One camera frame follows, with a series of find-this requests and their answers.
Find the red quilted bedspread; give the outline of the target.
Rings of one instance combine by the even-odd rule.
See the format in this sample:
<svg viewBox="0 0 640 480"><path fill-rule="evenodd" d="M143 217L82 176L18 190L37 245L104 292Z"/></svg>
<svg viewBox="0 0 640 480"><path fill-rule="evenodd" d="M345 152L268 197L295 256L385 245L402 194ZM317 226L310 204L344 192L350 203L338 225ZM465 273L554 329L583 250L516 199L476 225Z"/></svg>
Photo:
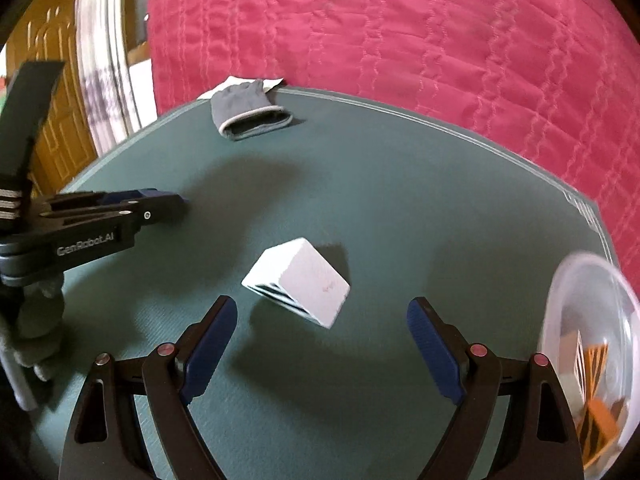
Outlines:
<svg viewBox="0 0 640 480"><path fill-rule="evenodd" d="M639 44L610 0L148 0L160 112L282 78L484 136L600 208L639 279Z"/></svg>

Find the white black striped wedge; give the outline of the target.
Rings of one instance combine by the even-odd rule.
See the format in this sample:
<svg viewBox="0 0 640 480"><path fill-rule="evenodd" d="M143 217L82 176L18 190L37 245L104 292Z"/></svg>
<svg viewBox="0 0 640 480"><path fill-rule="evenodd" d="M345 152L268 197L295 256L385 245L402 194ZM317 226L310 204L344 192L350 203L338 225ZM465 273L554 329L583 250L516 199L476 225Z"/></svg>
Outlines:
<svg viewBox="0 0 640 480"><path fill-rule="evenodd" d="M348 281L303 237L265 249L241 284L327 330L350 292Z"/></svg>

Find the orange black striped wedge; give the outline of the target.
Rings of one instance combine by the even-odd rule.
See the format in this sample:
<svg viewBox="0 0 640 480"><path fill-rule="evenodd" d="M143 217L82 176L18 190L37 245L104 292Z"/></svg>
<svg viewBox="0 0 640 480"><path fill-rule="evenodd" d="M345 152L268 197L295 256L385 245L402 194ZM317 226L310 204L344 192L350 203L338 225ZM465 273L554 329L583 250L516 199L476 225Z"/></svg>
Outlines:
<svg viewBox="0 0 640 480"><path fill-rule="evenodd" d="M599 389L608 362L608 343L592 344L582 349L585 399L593 399Z"/></svg>

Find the grey work glove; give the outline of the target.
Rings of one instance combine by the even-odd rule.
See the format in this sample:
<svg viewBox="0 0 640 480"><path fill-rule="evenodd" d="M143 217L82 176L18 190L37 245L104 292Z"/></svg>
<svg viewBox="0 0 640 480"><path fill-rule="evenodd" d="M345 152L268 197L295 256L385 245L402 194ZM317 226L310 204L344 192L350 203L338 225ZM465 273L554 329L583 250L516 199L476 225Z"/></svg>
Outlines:
<svg viewBox="0 0 640 480"><path fill-rule="evenodd" d="M225 139L239 141L287 127L293 115L274 104L259 81L222 90L209 99L213 123Z"/></svg>

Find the green table mat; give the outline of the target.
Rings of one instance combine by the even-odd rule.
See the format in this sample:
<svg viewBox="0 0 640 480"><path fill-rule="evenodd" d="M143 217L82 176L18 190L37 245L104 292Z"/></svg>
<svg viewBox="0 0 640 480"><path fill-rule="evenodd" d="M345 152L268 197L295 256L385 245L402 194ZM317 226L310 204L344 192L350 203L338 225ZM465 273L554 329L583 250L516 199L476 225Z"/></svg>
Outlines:
<svg viewBox="0 0 640 480"><path fill-rule="evenodd" d="M66 275L70 357L32 420L48 474L98 353L144 356L228 295L238 327L191 411L229 478L416 478L454 408L409 334L409 302L526 358L560 262L615 256L593 203L476 134L337 94L278 100L288 128L224 140L194 102L75 180L177 192L189 210ZM241 284L265 249L299 237L350 285L329 330Z"/></svg>

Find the orange striped wedge block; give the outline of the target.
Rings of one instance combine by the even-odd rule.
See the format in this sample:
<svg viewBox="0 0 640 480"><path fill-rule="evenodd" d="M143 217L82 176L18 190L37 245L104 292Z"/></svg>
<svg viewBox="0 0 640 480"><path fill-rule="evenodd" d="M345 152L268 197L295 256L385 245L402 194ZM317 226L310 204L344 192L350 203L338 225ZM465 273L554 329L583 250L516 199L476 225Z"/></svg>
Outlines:
<svg viewBox="0 0 640 480"><path fill-rule="evenodd" d="M582 449L582 466L585 469L594 464L620 434L612 411L598 398L587 401L584 416L576 431Z"/></svg>

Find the clear plastic bowl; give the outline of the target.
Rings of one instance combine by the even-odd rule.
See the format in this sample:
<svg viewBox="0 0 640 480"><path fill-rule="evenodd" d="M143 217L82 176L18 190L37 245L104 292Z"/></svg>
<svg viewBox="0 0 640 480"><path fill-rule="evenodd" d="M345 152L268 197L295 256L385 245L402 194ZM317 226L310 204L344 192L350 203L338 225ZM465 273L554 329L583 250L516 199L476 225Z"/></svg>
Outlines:
<svg viewBox="0 0 640 480"><path fill-rule="evenodd" d="M582 348L608 343L608 362L595 398L612 411L620 434L585 469L587 479L602 479L639 428L639 299L620 270L590 252L574 252L555 271L538 342L538 351L549 358L578 422L588 401L584 375L558 372L560 339L573 330L580 331Z"/></svg>

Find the brown wooden rectangular block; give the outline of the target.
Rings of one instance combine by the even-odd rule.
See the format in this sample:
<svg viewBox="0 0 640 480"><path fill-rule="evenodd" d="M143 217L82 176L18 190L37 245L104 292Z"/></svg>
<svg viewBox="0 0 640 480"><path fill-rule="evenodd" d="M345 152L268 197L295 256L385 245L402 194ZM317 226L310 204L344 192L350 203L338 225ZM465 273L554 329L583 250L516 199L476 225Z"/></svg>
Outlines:
<svg viewBox="0 0 640 480"><path fill-rule="evenodd" d="M560 339L558 355L560 375L572 375L581 378L584 374L584 350L579 330L564 334Z"/></svg>

